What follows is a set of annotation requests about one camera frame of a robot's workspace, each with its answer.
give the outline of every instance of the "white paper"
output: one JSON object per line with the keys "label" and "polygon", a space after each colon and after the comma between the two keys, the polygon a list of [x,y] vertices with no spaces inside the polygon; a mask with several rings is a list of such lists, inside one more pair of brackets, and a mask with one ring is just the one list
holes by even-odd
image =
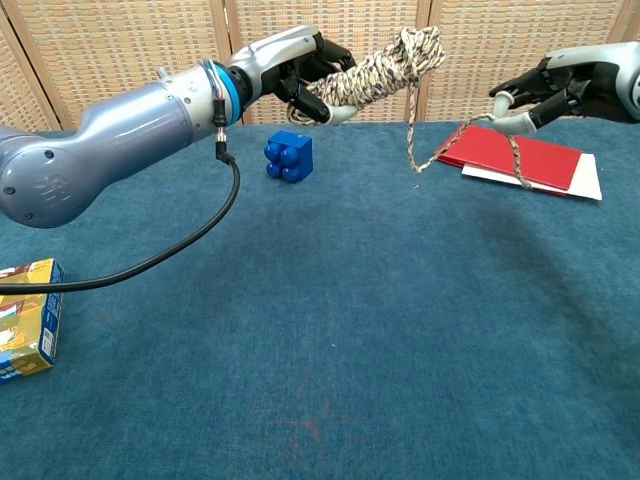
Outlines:
{"label": "white paper", "polygon": [[[507,175],[505,173],[487,170],[485,168],[477,167],[470,164],[465,164],[464,167],[462,167],[462,174],[469,175],[471,177],[494,180],[496,182],[520,185],[520,181],[513,175]],[[571,179],[569,190],[560,190],[558,188],[550,187],[549,185],[543,185],[536,182],[531,182],[531,185],[540,190],[559,193],[564,192],[568,195],[574,195],[577,197],[602,200],[600,180],[598,179],[598,169],[596,168],[596,157],[595,155],[589,153],[583,153],[582,155],[580,155],[578,165],[576,166],[576,171],[574,172],[573,178]]]}

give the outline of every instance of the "braided rope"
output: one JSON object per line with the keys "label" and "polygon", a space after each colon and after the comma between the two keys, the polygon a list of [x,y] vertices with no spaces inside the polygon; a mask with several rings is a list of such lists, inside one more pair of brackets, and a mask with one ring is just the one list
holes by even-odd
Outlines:
{"label": "braided rope", "polygon": [[[358,65],[347,70],[328,75],[306,85],[315,96],[327,105],[352,105],[358,110],[364,109],[378,100],[409,89],[409,122],[407,132],[407,156],[409,164],[416,173],[428,168],[441,155],[444,155],[469,126],[481,119],[495,120],[491,114],[477,115],[462,124],[455,135],[435,155],[422,164],[416,165],[413,155],[413,136],[416,121],[416,98],[422,77],[439,67],[446,54],[440,43],[440,31],[437,27],[422,29],[403,28],[394,37],[393,44],[367,55]],[[299,125],[316,125],[317,122],[296,110],[291,104],[287,107],[287,119]],[[515,177],[525,188],[531,184],[522,176],[520,168],[520,149],[515,139],[505,135],[513,150],[513,171]]]}

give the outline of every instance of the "blue lego brick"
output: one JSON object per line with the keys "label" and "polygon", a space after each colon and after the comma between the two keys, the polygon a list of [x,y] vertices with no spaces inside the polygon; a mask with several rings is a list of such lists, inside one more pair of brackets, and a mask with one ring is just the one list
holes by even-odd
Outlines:
{"label": "blue lego brick", "polygon": [[281,131],[273,135],[264,149],[269,160],[267,174],[288,183],[304,180],[313,172],[311,137]]}

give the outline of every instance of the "black cable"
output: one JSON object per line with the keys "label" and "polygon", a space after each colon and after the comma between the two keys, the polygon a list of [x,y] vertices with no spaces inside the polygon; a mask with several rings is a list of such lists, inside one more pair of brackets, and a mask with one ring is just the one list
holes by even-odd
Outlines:
{"label": "black cable", "polygon": [[0,283],[0,295],[33,295],[41,293],[63,293],[63,292],[79,292],[82,290],[93,290],[96,288],[103,288],[114,285],[116,283],[128,280],[136,275],[155,267],[160,262],[167,260],[169,257],[184,250],[188,246],[206,235],[209,230],[215,227],[220,220],[224,218],[227,212],[231,209],[231,206],[238,196],[240,190],[240,169],[236,164],[233,155],[227,153],[226,143],[224,147],[216,146],[216,157],[223,163],[230,165],[233,170],[233,184],[231,186],[231,192],[227,197],[224,205],[218,210],[218,212],[209,220],[206,224],[196,230],[193,234],[185,238],[184,240],[176,243],[172,247],[169,247],[165,251],[155,255],[138,265],[135,265],[127,270],[123,270],[113,275],[106,277],[100,277],[92,280],[82,280],[78,282],[61,282],[61,283],[32,283],[32,284],[10,284],[3,285]]}

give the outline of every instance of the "blue ring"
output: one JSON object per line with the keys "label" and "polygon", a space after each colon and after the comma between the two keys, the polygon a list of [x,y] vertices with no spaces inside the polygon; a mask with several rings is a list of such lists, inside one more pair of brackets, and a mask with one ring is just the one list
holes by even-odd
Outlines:
{"label": "blue ring", "polygon": [[236,90],[236,86],[233,84],[231,78],[229,78],[229,75],[227,75],[227,72],[218,65],[216,65],[216,69],[218,70],[218,75],[220,75],[220,80],[224,83],[231,97],[231,122],[229,122],[229,125],[233,125],[240,119],[240,97],[238,96],[238,90]]}

